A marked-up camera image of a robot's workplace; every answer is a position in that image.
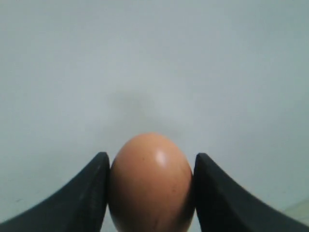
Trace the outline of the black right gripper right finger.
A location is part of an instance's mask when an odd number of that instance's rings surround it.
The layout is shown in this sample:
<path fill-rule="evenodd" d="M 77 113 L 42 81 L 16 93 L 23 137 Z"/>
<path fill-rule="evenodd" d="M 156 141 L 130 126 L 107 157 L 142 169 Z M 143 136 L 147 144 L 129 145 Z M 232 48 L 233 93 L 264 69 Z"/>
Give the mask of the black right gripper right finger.
<path fill-rule="evenodd" d="M 268 206 L 235 182 L 206 153 L 196 156 L 194 192 L 203 232 L 307 232 L 309 227 Z"/>

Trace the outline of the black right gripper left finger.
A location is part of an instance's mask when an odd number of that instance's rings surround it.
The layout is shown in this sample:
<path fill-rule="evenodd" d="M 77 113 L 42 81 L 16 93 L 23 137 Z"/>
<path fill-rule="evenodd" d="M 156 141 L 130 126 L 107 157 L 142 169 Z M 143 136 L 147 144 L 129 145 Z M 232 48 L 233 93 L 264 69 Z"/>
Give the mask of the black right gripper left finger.
<path fill-rule="evenodd" d="M 99 232 L 107 206 L 109 157 L 99 152 L 65 186 L 1 223 L 2 232 Z"/>

